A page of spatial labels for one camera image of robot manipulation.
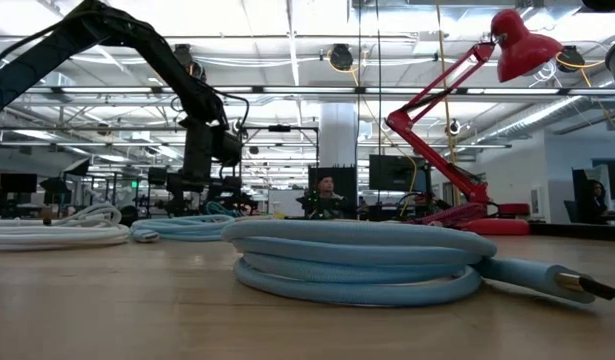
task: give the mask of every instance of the lamp shade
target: lamp shade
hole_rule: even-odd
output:
[[[558,41],[532,34],[515,10],[503,10],[491,21],[491,33],[498,40],[502,54],[498,59],[498,81],[505,82],[525,75],[548,62],[562,51]]]

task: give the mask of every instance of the wooden table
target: wooden table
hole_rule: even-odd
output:
[[[615,286],[615,242],[496,239]],[[0,359],[615,359],[615,300],[487,283],[450,305],[350,308],[233,277],[228,244],[0,253]]]

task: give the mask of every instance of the pillar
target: pillar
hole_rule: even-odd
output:
[[[320,110],[320,167],[356,164],[358,116],[354,103],[324,103]]]

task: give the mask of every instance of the cable connector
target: cable connector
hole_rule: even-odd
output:
[[[583,276],[558,273],[554,280],[559,286],[569,290],[589,293],[605,300],[615,298],[615,288]]]

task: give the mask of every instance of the lamp arm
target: lamp arm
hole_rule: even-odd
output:
[[[420,94],[416,95],[410,102],[405,104],[400,109],[392,112],[387,117],[387,125],[400,135],[414,151],[422,155],[430,164],[436,167],[452,184],[469,198],[470,202],[488,204],[489,196],[487,196],[487,184],[475,184],[472,180],[463,174],[455,165],[450,164],[434,149],[427,145],[420,137],[414,134],[413,126],[425,116],[434,106],[442,101],[447,95],[451,94],[458,86],[469,78],[474,72],[480,69],[494,52],[494,43],[480,43],[474,45],[465,55],[450,66],[438,78],[431,82]],[[447,89],[441,93],[425,97],[430,91],[436,87],[447,76],[453,73],[462,63],[467,61],[471,56],[476,58],[476,64],[462,74],[456,81],[447,86]],[[427,105],[416,116],[411,118],[409,111]]]

